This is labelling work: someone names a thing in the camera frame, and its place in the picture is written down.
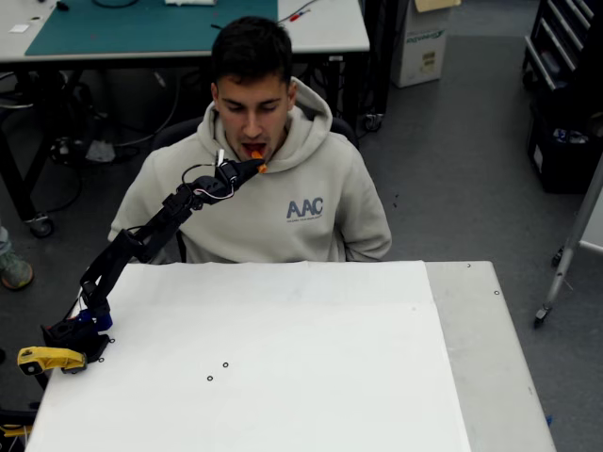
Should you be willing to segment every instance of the person's foot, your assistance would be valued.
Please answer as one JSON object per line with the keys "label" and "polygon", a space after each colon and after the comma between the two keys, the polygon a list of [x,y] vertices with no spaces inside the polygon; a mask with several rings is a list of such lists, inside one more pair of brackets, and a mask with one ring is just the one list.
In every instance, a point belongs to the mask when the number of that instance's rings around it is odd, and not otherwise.
{"label": "person's foot", "polygon": [[10,290],[24,288],[34,279],[31,265],[17,256],[14,251],[0,255],[0,280]]}

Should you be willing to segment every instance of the nose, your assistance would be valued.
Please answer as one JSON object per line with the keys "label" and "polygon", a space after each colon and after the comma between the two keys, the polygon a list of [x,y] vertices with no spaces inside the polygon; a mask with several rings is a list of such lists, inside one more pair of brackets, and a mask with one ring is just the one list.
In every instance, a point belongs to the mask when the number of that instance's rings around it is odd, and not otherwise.
{"label": "nose", "polygon": [[249,116],[247,117],[247,123],[243,128],[243,133],[250,139],[258,138],[260,135],[262,135],[262,128],[257,121],[257,116],[255,113],[250,112]]}

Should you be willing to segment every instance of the black robotic arm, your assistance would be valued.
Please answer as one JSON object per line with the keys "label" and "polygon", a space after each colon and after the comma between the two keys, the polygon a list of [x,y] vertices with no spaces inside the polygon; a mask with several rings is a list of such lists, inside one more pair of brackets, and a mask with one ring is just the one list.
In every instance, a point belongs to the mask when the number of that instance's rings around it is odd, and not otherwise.
{"label": "black robotic arm", "polygon": [[109,342],[109,337],[101,331],[107,331],[112,325],[106,297],[128,262],[132,258],[142,263],[149,262],[166,246],[193,210],[232,198],[244,183],[257,174],[258,166],[263,163],[261,159],[242,163],[226,160],[220,150],[214,177],[201,176],[186,183],[183,174],[183,183],[163,201],[162,209],[147,224],[121,230],[94,260],[80,280],[80,296],[88,309],[52,327],[42,327],[45,344],[85,353],[88,363],[98,361]]}

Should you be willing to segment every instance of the orange food piece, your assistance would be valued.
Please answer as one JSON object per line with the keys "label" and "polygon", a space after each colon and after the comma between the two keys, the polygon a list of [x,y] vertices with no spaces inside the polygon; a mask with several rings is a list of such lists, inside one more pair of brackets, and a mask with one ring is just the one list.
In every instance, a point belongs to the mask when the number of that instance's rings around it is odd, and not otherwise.
{"label": "orange food piece", "polygon": [[[262,154],[259,153],[258,151],[253,151],[252,152],[252,157],[253,158],[262,158]],[[259,172],[261,172],[262,174],[265,173],[267,169],[268,169],[268,167],[265,164],[262,164],[259,167],[257,167],[257,170]]]}

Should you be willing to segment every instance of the black office chair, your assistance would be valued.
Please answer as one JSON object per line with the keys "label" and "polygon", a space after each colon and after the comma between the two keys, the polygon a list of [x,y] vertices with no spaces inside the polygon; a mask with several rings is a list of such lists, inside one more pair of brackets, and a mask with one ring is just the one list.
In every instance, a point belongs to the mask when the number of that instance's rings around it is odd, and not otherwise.
{"label": "black office chair", "polygon": [[[153,140],[153,146],[151,149],[154,151],[165,148],[166,146],[171,146],[172,144],[177,143],[186,137],[190,137],[197,131],[197,127],[199,127],[199,124],[202,120],[203,118],[193,118],[192,120],[178,122],[170,127],[166,127],[157,134]],[[331,132],[343,135],[351,144],[354,145],[356,149],[359,149],[360,142],[358,141],[358,137],[347,122],[340,120],[339,118],[333,118]],[[176,233],[176,242],[178,243],[180,260],[181,262],[186,262],[187,247],[185,246],[185,242],[182,239],[182,233],[180,231]]]}

